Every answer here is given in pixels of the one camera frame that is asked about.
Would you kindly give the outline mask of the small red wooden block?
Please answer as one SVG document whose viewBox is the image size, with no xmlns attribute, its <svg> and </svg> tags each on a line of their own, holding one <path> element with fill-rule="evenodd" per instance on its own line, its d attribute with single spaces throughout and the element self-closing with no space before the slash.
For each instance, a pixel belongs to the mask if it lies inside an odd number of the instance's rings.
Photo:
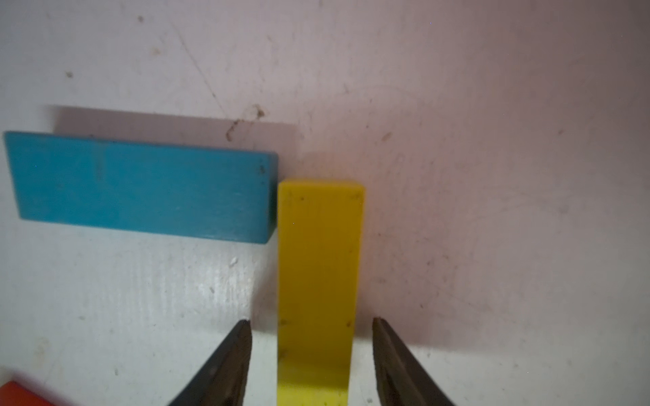
<svg viewBox="0 0 650 406">
<path fill-rule="evenodd" d="M 0 406 L 53 406 L 18 382 L 7 382 L 0 387 Z"/>
</svg>

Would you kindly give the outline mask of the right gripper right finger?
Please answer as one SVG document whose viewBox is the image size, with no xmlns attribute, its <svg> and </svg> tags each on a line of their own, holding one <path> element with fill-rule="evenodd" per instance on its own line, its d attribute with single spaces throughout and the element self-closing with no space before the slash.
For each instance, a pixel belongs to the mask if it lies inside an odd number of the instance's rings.
<svg viewBox="0 0 650 406">
<path fill-rule="evenodd" d="M 382 406 L 453 406 L 392 326 L 372 320 L 372 353 Z"/>
</svg>

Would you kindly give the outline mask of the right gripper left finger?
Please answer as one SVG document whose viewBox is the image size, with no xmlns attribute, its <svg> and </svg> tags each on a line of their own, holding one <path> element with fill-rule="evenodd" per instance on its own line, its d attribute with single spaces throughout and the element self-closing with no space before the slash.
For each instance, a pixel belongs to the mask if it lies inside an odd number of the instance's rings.
<svg viewBox="0 0 650 406">
<path fill-rule="evenodd" d="M 169 406 L 242 406 L 251 356 L 251 322 L 242 319 Z"/>
</svg>

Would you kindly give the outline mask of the teal wooden block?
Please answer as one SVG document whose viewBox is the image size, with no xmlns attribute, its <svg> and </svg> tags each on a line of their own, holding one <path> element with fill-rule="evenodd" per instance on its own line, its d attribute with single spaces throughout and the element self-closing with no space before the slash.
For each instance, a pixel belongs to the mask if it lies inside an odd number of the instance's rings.
<svg viewBox="0 0 650 406">
<path fill-rule="evenodd" d="M 24 132 L 4 136 L 25 220 L 264 244 L 278 156 Z"/>
</svg>

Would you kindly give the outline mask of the lime yellow wooden block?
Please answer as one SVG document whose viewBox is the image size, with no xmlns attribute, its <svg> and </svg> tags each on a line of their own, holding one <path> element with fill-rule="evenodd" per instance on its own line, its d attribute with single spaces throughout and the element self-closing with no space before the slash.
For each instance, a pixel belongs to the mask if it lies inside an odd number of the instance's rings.
<svg viewBox="0 0 650 406">
<path fill-rule="evenodd" d="M 364 203 L 356 182 L 279 185 L 279 405 L 348 403 Z"/>
</svg>

